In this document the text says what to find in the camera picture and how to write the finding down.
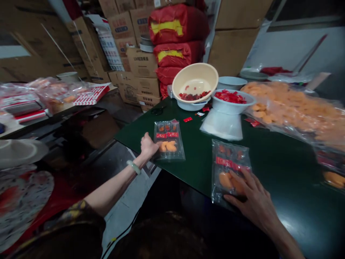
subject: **beige bowl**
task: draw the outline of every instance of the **beige bowl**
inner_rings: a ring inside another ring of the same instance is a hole
[[[176,99],[184,103],[199,103],[207,100],[215,91],[218,84],[217,70],[206,63],[195,63],[182,69],[172,82],[172,92]],[[210,91],[208,95],[195,101],[185,101],[180,98],[180,93],[201,94]]]

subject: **bracelet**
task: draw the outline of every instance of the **bracelet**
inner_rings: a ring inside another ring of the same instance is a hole
[[[139,167],[136,164],[133,163],[133,161],[128,160],[126,163],[134,169],[134,171],[137,173],[137,175],[139,175],[141,173],[141,170],[139,169]]]

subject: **sleeve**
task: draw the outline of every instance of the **sleeve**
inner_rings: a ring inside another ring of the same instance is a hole
[[[86,201],[81,200],[68,208],[54,226],[20,245],[9,258],[24,258],[28,254],[35,253],[36,250],[38,253],[44,251],[47,256],[54,254],[53,258],[56,253],[63,255],[64,249],[66,254],[74,254],[71,249],[79,250],[84,247],[84,253],[90,250],[90,247],[85,245],[87,243],[92,244],[91,250],[102,251],[105,225],[103,217],[98,215]]]

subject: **hand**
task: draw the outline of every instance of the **hand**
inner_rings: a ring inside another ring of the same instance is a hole
[[[160,142],[156,144],[152,141],[148,132],[141,138],[141,154],[150,159],[158,150]]]
[[[224,199],[236,206],[244,216],[263,232],[269,234],[271,230],[281,225],[271,200],[271,195],[264,189],[254,174],[249,173],[245,169],[242,172],[247,182],[233,171],[230,171],[230,174],[243,186],[248,200],[243,203],[231,195],[224,195]]]

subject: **red sack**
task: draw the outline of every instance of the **red sack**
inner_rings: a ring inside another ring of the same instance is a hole
[[[154,10],[148,27],[154,45],[205,40],[210,32],[206,14],[184,4]]]
[[[200,62],[204,55],[204,41],[160,44],[153,50],[158,66],[186,67]]]
[[[175,76],[178,72],[180,72],[182,68],[178,67],[158,67],[155,72],[157,74],[157,77],[161,83],[164,85],[172,85]]]

